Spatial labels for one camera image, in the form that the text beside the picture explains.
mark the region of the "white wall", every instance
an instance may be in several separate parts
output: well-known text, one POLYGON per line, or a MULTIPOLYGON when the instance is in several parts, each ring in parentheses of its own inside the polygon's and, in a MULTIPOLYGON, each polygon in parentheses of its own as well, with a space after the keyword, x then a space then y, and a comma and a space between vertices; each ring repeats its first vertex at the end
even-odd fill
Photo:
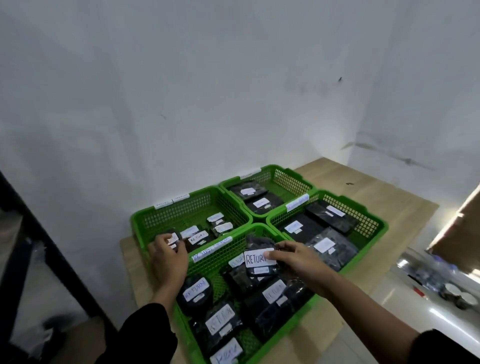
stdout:
POLYGON ((119 325, 129 216, 354 140, 397 3, 4 0, 0 170, 119 325))
POLYGON ((477 0, 400 3, 348 161, 440 205, 419 250, 480 182, 479 17, 477 0))

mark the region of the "wooden tabletop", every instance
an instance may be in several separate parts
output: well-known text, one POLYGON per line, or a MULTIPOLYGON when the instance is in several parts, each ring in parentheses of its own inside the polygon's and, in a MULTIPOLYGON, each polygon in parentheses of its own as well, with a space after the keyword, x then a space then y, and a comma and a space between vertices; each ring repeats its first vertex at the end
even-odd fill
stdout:
MULTIPOLYGON (((345 195, 388 222, 387 233, 346 274, 349 280, 366 293, 372 292, 438 208, 431 201, 326 158, 306 164, 296 171, 317 188, 345 195)), ((143 262, 133 237, 122 239, 120 244, 135 298, 141 307, 152 297, 156 279, 143 262)), ((340 332, 343 324, 335 308, 327 300, 320 300, 261 362, 315 363, 340 332)), ((180 345, 172 363, 186 362, 184 348, 180 345)))

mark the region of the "basket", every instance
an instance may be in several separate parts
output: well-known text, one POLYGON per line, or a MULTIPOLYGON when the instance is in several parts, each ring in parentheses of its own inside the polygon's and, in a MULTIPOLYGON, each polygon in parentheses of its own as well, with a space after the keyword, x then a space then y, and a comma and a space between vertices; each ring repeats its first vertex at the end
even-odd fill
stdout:
POLYGON ((222 190, 230 194, 236 201, 238 201, 242 207, 253 216, 253 221, 255 222, 265 222, 265 218, 269 215, 276 215, 284 209, 285 205, 295 198, 302 196, 303 194, 311 195, 316 191, 316 188, 313 184, 306 181, 301 175, 291 170, 290 168, 282 168, 275 164, 271 164, 265 167, 262 167, 258 172, 252 174, 249 173, 245 176, 237 176, 230 178, 229 180, 223 181, 220 183, 222 190), (247 205, 232 191, 229 191, 228 188, 240 183, 242 180, 255 180, 261 185, 263 185, 270 192, 281 197, 284 201, 283 205, 278 206, 265 214, 255 214, 253 213, 247 205))
MULTIPOLYGON (((205 187, 192 192, 189 196, 169 206, 159 209, 152 206, 132 215, 132 228, 144 251, 147 251, 148 244, 159 233, 169 228, 183 231, 193 225, 205 226, 207 217, 217 212, 222 212, 228 221, 237 226, 232 232, 252 223, 252 217, 245 208, 217 186, 205 187)), ((224 236, 221 236, 190 252, 189 255, 194 255, 197 251, 201 251, 223 238, 224 236)))
POLYGON ((286 207, 282 206, 281 209, 267 217, 266 223, 270 228, 275 229, 277 232, 282 234, 285 239, 295 240, 288 234, 287 231, 277 230, 276 226, 291 216, 299 212, 304 212, 305 206, 317 200, 325 200, 333 207, 336 207, 346 214, 355 217, 359 221, 359 224, 347 236, 348 239, 359 249, 359 252, 340 271, 340 273, 345 274, 352 267, 354 267, 355 264, 360 261, 365 254, 367 254, 368 250, 380 239, 380 237, 387 232, 388 224, 381 218, 369 213, 365 206, 349 199, 346 196, 337 196, 326 190, 316 191, 311 195, 308 202, 305 202, 289 212, 287 212, 286 207))
MULTIPOLYGON (((275 230, 269 228, 265 224, 254 223, 232 232, 225 239, 229 240, 229 242, 221 248, 214 250, 210 255, 207 255, 196 262, 194 262, 195 257, 190 257, 187 276, 201 273, 203 276, 207 277, 213 284, 214 302, 216 302, 226 291, 229 291, 228 285, 219 274, 219 270, 226 265, 229 260, 238 256, 245 250, 245 237, 248 234, 253 233, 255 236, 269 237, 275 242, 284 240, 282 234, 275 230)), ((318 298, 318 296, 313 296, 284 326, 282 326, 279 331, 276 332, 276 334, 273 335, 270 340, 263 345, 249 328, 243 329, 235 336, 243 348, 243 353, 239 357, 239 363, 257 363, 282 337, 288 334, 299 323, 300 319, 311 309, 318 298)), ((234 305, 238 311, 240 308, 240 302, 235 299, 234 305)), ((200 347, 198 346, 188 324, 188 317, 183 314, 177 305, 175 307, 174 317, 179 324, 182 338, 187 345, 187 351, 190 355, 191 362, 193 364, 210 364, 210 361, 202 356, 200 347)))

